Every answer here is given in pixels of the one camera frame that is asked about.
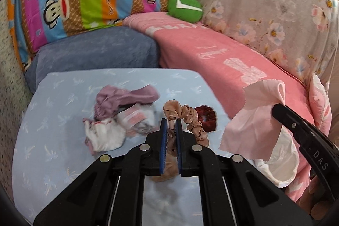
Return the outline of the right hand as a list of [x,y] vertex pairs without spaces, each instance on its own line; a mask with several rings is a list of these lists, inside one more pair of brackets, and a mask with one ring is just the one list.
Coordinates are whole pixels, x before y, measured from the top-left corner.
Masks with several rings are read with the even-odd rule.
[[314,220],[323,219],[334,204],[332,200],[325,198],[323,188],[321,180],[315,176],[296,202]]

